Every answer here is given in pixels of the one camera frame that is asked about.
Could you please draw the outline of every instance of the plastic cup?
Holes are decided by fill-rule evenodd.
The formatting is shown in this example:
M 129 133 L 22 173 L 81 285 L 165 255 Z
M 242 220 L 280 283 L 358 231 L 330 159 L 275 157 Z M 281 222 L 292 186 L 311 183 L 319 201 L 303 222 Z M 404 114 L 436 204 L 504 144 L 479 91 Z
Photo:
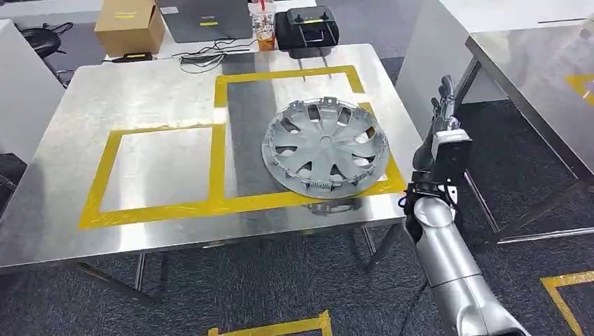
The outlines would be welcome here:
M 260 51 L 275 49 L 275 14 L 271 12 L 254 13 L 254 28 Z

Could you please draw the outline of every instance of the yellow floor tape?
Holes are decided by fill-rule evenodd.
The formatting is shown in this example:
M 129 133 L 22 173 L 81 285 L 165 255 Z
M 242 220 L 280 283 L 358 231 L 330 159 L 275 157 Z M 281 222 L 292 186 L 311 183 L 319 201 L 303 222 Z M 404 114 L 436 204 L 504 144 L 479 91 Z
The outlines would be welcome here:
M 557 288 L 569 285 L 577 285 L 583 284 L 586 282 L 593 282 L 594 281 L 594 271 L 589 272 L 582 272 L 582 273 L 574 273 L 574 274 L 566 274 L 560 276 L 550 276 L 548 278 L 541 278 L 540 281 L 548 291 L 548 294 L 551 295 L 553 302 L 557 305 L 557 308 L 561 311 L 561 314 L 569 324 L 570 328 L 574 331 L 577 336 L 583 336 L 583 331 L 577 323 L 575 316 L 573 315 L 571 309 L 565 303 L 565 300 L 559 294 Z
M 317 318 L 308 318 L 306 320 L 226 332 L 224 334 L 219 334 L 218 328 L 212 328 L 211 330 L 208 330 L 208 336 L 280 336 L 304 333 L 312 330 L 320 330 L 322 336 L 332 336 L 330 313 L 327 310 L 321 313 Z

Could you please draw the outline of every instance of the yellow label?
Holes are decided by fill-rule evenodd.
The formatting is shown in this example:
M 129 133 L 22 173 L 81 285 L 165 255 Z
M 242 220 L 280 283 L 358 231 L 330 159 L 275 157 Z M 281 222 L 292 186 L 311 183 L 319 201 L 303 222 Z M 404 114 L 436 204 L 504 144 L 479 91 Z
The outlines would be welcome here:
M 136 12 L 119 12 L 113 15 L 116 19 L 133 19 L 136 17 Z

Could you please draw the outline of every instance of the stainless steel table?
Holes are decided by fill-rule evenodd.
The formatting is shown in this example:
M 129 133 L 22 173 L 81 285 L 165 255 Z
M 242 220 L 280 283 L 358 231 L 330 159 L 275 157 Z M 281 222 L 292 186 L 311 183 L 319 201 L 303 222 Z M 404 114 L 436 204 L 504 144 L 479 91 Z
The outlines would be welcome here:
M 273 116 L 323 96 L 373 110 L 389 139 L 392 165 L 361 197 L 319 203 L 286 192 L 263 165 Z M 420 143 L 370 45 L 301 61 L 229 55 L 201 74 L 177 59 L 85 66 L 0 220 L 0 270 L 78 263 L 143 300 L 146 252 L 401 223 L 397 201 Z M 84 263 L 119 253 L 140 253 L 134 288 Z
M 467 174 L 493 230 L 493 242 L 509 243 L 593 233 L 594 227 L 510 235 L 567 197 L 591 186 L 594 172 L 594 22 L 471 34 L 474 56 L 459 86 L 460 103 L 478 70 L 484 68 L 507 93 L 524 118 L 575 175 L 563 190 L 533 204 L 515 223 L 499 227 Z

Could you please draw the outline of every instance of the laptop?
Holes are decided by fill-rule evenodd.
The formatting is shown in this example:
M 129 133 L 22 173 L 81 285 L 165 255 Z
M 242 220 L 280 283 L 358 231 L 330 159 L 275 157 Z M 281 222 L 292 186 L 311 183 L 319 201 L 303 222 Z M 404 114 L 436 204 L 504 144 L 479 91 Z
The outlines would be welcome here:
M 253 36 L 246 0 L 157 0 L 177 43 Z

